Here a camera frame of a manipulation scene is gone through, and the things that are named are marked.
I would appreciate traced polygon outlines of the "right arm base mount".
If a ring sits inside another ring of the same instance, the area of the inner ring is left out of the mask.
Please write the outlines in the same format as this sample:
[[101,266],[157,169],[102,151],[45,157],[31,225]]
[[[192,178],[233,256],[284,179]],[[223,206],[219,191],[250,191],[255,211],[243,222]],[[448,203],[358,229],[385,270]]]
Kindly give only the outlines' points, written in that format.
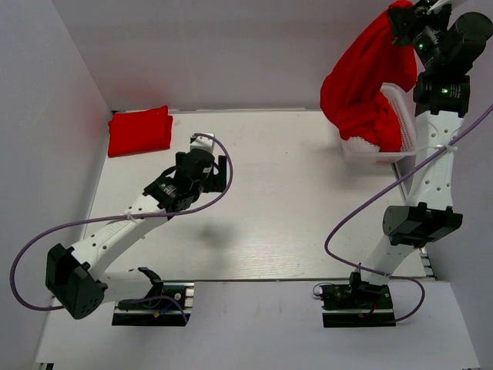
[[396,325],[389,287],[364,282],[357,271],[350,274],[346,284],[315,285],[313,294],[321,300],[325,328],[383,328]]

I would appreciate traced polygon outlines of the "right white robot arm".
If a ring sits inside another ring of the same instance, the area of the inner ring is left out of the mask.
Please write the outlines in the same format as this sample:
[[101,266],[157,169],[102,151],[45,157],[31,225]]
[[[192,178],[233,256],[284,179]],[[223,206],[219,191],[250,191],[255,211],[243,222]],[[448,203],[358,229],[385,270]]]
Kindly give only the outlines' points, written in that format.
[[404,259],[457,230],[451,175],[459,131],[468,113],[468,73],[492,36],[490,18],[466,12],[450,20],[458,1],[419,1],[389,12],[393,43],[414,48],[424,70],[413,89],[417,145],[415,172],[403,206],[389,206],[383,237],[372,255],[350,274],[349,301],[366,307]]

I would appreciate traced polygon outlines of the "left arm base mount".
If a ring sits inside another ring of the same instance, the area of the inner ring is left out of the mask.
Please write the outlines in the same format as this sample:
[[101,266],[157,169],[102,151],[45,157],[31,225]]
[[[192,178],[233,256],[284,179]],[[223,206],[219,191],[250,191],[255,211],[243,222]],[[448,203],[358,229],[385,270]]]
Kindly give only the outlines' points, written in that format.
[[160,291],[149,296],[154,299],[139,303],[118,302],[113,311],[112,326],[186,326],[193,309],[193,282],[165,282]]

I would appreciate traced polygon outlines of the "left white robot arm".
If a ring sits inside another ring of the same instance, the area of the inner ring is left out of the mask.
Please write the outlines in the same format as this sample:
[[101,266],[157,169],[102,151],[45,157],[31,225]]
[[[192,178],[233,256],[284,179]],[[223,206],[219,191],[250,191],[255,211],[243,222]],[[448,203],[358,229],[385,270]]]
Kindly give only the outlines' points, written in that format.
[[117,273],[107,269],[150,231],[177,215],[191,214],[201,194],[228,191],[228,159],[203,149],[177,153],[175,166],[145,187],[121,220],[70,247],[57,244],[49,250],[46,287],[75,320],[107,302],[157,306],[166,298],[157,273],[147,267]]

